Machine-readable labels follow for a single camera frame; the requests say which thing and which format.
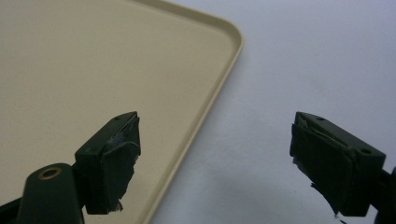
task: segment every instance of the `clamp jaw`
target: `clamp jaw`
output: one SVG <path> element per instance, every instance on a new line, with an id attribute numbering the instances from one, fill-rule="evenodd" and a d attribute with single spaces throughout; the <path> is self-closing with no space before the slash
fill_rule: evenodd
<path id="1" fill-rule="evenodd" d="M 365 217 L 371 204 L 375 223 L 396 223 L 396 168 L 382 170 L 381 151 L 324 118 L 297 112 L 290 155 L 335 214 Z"/>
<path id="2" fill-rule="evenodd" d="M 55 163 L 26 180 L 23 196 L 0 207 L 0 223 L 84 223 L 88 214 L 122 210 L 140 156 L 136 112 L 111 119 L 75 154 L 73 166 Z"/>

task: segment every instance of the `white surface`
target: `white surface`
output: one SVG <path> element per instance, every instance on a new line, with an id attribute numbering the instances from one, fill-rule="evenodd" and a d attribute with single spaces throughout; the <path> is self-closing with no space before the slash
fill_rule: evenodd
<path id="1" fill-rule="evenodd" d="M 289 156 L 296 111 L 329 119 L 396 166 L 396 2 L 176 0 L 233 21 L 233 72 L 152 223 L 374 223 L 334 218 Z"/>

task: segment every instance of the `beige tray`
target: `beige tray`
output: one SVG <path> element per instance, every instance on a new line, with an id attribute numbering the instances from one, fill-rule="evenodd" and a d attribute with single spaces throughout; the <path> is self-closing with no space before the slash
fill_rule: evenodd
<path id="1" fill-rule="evenodd" d="M 229 22 L 162 1 L 0 2 L 0 203 L 136 110 L 142 156 L 124 210 L 148 223 L 241 51 Z"/>

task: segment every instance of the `hole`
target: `hole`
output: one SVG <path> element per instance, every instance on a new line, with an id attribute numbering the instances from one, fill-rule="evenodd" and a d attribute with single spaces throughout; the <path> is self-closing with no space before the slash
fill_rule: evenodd
<path id="1" fill-rule="evenodd" d="M 62 171 L 61 168 L 59 167 L 50 167 L 45 170 L 43 170 L 39 175 L 38 178 L 41 180 L 47 180 L 47 179 L 52 179 L 53 177 L 57 176 L 60 174 Z"/>
<path id="2" fill-rule="evenodd" d="M 364 154 L 367 154 L 367 155 L 371 154 L 371 151 L 369 149 L 367 149 L 367 148 L 362 148 L 361 152 L 364 153 Z"/>

